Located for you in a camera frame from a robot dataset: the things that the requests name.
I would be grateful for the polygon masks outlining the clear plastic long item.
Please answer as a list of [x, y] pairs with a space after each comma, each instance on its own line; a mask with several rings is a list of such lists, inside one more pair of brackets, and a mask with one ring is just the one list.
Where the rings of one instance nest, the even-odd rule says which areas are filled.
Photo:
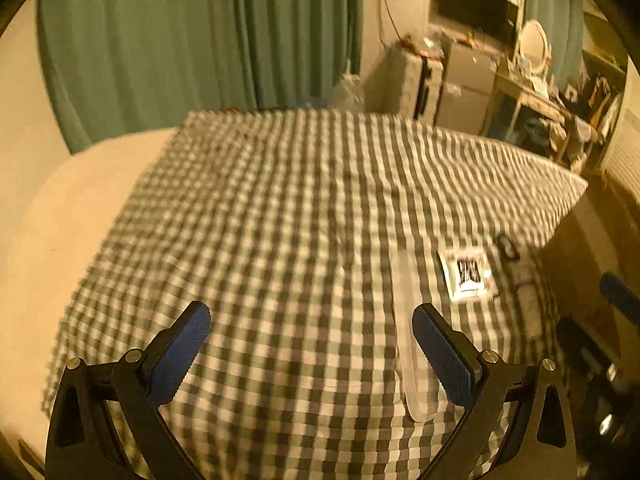
[[422, 295], [416, 262], [407, 249], [392, 255], [390, 279], [401, 391], [411, 419], [428, 422], [439, 408], [440, 385], [413, 335], [412, 315]]

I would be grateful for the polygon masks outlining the white packet with black print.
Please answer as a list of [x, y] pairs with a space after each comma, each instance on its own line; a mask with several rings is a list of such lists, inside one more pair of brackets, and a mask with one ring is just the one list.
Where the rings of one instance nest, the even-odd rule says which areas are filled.
[[446, 248], [438, 252], [438, 258], [452, 302], [483, 300], [498, 294], [498, 286], [484, 248]]

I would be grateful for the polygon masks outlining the white louvered wardrobe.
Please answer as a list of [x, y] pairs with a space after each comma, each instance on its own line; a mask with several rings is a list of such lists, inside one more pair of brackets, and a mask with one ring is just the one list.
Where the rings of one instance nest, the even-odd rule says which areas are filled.
[[622, 108], [601, 162], [601, 171], [628, 191], [635, 200], [640, 192], [639, 74], [634, 62], [628, 70]]

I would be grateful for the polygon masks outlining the green white checkered cloth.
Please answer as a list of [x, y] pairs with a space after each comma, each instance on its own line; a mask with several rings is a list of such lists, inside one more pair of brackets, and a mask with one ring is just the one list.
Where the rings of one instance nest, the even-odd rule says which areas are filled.
[[[498, 141], [330, 110], [193, 112], [142, 174], [74, 292], [42, 408], [68, 359], [145, 346], [192, 300], [212, 328], [168, 425], [209, 479], [413, 479], [461, 416], [442, 387], [409, 416], [390, 260], [511, 362], [557, 358], [538, 252], [582, 178]], [[498, 294], [452, 302], [438, 252], [481, 247]]]

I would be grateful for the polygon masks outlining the white vanity table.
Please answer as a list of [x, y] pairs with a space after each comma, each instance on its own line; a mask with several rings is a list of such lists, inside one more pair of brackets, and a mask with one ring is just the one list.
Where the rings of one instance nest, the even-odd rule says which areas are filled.
[[588, 136], [585, 138], [578, 129], [579, 117], [576, 114], [571, 113], [565, 107], [562, 107], [561, 104], [545, 98], [533, 88], [528, 88], [526, 84], [522, 84], [521, 81], [518, 81], [509, 72], [505, 72], [504, 70], [502, 72], [500, 72], [500, 70], [496, 71], [483, 127], [482, 130], [480, 130], [481, 136], [487, 136], [492, 118], [494, 118], [495, 114], [500, 110], [502, 101], [506, 96], [515, 100], [514, 110], [508, 128], [506, 129], [506, 142], [512, 141], [515, 124], [518, 121], [518, 116], [520, 116], [520, 111], [523, 107], [529, 108], [544, 118], [558, 122], [565, 129], [566, 137], [553, 157], [553, 160], [558, 164], [562, 162], [562, 158], [566, 154], [567, 148], [573, 139], [584, 144], [586, 157], [589, 157], [593, 147], [601, 142], [601, 135], [597, 129], [587, 124], [584, 131], [588, 133]]

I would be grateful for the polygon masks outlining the silver mini fridge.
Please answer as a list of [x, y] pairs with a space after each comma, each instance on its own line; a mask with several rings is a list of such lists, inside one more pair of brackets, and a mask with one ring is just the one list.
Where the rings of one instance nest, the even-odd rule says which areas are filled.
[[445, 54], [435, 126], [479, 136], [503, 54], [455, 41]]

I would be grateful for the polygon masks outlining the white hard suitcase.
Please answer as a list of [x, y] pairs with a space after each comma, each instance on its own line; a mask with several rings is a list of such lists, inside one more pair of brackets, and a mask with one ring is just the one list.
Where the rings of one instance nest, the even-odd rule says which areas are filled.
[[435, 123], [442, 90], [441, 60], [401, 47], [382, 53], [363, 79], [366, 111]]

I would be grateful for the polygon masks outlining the white oval mirror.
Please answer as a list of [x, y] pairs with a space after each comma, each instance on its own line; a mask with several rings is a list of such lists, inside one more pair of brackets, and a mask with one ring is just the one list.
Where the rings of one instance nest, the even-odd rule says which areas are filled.
[[532, 76], [546, 79], [552, 59], [550, 42], [537, 20], [527, 20], [518, 34], [516, 53], [530, 65]]

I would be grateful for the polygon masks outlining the large green curtain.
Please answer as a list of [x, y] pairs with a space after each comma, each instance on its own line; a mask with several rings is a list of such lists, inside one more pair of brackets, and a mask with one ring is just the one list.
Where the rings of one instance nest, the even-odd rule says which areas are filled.
[[363, 0], [38, 0], [48, 95], [72, 153], [191, 110], [319, 106], [360, 69]]

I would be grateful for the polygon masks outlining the large clear water bottle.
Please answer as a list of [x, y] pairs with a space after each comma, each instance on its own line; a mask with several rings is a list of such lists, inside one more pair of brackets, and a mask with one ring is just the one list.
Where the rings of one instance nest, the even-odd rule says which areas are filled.
[[361, 88], [358, 75], [344, 73], [338, 83], [332, 88], [329, 99], [329, 108], [351, 112], [363, 113], [366, 109], [366, 96]]

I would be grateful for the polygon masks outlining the green curtain by window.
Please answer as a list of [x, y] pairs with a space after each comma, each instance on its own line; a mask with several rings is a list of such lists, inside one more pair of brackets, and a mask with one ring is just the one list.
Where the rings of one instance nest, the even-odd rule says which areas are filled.
[[564, 90], [570, 78], [578, 79], [582, 64], [582, 0], [525, 0], [525, 19], [544, 29], [552, 51], [549, 73]]

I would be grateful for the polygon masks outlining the black wall television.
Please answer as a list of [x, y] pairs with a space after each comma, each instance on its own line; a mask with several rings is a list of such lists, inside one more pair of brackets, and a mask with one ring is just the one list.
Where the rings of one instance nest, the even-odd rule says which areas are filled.
[[509, 0], [438, 0], [438, 13], [512, 46], [518, 6]]

